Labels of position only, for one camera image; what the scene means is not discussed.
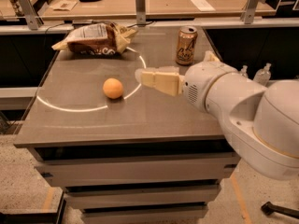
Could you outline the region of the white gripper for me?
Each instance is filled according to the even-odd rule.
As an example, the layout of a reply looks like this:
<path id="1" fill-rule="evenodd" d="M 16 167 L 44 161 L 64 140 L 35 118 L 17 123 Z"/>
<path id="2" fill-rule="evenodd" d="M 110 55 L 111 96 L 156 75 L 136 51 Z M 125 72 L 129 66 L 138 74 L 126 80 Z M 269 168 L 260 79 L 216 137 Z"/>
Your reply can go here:
<path id="1" fill-rule="evenodd" d="M 185 76 L 179 73 L 178 67 L 163 66 L 139 68 L 135 71 L 135 78 L 140 84 L 171 96 L 181 95 L 183 91 L 193 106 L 205 112 L 206 96 L 213 84 L 220 77 L 236 72 L 235 68 L 220 62 L 212 51 L 207 50 L 204 61 L 191 66 Z"/>

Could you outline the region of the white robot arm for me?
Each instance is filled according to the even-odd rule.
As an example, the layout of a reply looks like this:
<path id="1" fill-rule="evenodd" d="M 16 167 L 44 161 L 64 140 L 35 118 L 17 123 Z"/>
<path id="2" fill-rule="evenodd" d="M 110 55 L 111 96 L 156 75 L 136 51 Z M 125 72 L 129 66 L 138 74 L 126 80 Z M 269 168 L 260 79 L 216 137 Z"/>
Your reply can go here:
<path id="1" fill-rule="evenodd" d="M 164 66 L 139 68 L 135 78 L 162 93 L 182 94 L 216 118 L 229 145 L 260 174 L 277 180 L 299 175 L 299 81 L 280 80 L 265 87 L 211 51 L 184 75 Z"/>

